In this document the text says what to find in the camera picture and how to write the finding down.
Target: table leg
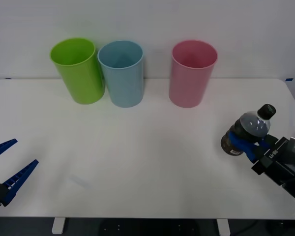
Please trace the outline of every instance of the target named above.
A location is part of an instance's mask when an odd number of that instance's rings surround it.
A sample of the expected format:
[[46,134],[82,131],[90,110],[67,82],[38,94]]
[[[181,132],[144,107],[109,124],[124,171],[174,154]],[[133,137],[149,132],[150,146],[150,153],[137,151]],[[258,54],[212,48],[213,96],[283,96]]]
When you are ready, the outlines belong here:
[[230,231],[230,226],[228,224],[227,219],[217,219],[217,227],[218,231],[220,233],[220,236],[230,236],[231,231]]
[[52,232],[54,235],[62,235],[64,223],[65,223],[65,217],[55,218],[53,229],[52,229]]

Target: green cup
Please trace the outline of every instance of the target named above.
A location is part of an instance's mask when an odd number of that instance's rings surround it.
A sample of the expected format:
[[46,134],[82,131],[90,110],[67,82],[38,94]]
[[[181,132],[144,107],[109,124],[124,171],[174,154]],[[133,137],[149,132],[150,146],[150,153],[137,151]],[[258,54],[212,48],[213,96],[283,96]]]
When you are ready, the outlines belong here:
[[50,52],[50,58],[74,101],[91,104],[105,92],[95,45],[84,38],[60,42]]

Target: cable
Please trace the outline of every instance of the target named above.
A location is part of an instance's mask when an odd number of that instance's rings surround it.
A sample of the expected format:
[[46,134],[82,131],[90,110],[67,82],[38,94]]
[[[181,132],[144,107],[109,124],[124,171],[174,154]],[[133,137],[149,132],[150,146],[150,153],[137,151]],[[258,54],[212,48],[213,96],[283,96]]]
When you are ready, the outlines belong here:
[[251,225],[243,228],[242,230],[239,230],[238,232],[231,234],[230,236],[238,236],[239,234],[246,232],[247,230],[250,230],[251,228],[253,228],[256,224],[258,223],[258,220],[255,220]]

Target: black bottle cap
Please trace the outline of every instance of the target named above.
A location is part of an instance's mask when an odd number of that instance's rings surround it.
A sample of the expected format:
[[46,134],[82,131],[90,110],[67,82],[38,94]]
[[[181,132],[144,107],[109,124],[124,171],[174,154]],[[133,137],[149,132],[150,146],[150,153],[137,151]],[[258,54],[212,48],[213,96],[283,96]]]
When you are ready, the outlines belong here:
[[276,113],[276,109],[270,104],[264,104],[258,111],[258,116],[262,119],[271,119]]

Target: bottle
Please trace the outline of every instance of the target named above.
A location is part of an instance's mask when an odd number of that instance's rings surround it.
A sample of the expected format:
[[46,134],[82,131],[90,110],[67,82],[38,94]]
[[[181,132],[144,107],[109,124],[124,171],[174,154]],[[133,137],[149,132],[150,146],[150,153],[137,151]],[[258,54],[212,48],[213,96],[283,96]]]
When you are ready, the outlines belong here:
[[229,155],[239,156],[242,150],[232,145],[229,133],[232,131],[240,139],[250,143],[261,141],[270,130],[270,119],[276,113],[276,109],[270,104],[264,104],[259,110],[243,114],[234,125],[222,137],[222,149]]

